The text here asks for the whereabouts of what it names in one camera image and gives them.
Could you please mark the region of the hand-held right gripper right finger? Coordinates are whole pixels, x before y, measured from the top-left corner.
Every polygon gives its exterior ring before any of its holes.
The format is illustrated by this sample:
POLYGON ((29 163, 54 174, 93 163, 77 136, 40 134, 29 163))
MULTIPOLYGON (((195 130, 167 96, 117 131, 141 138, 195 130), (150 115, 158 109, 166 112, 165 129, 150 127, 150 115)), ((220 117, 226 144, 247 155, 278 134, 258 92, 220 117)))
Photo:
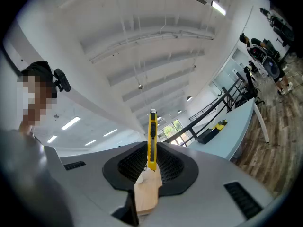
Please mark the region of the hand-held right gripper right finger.
POLYGON ((199 168, 196 181, 182 194, 160 197, 155 209, 140 224, 142 227, 235 227, 246 221, 225 188, 238 182, 265 208, 273 196, 261 183, 229 160, 166 143, 192 158, 199 168))

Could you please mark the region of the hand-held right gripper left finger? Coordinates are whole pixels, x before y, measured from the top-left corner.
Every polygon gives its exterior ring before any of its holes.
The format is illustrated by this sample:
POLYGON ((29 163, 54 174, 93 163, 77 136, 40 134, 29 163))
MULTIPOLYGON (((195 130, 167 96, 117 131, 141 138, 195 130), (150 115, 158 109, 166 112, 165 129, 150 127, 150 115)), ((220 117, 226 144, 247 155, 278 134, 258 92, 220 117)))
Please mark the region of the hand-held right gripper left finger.
POLYGON ((134 184, 147 161, 146 142, 59 157, 45 146, 51 176, 62 187, 75 227, 137 227, 134 184))

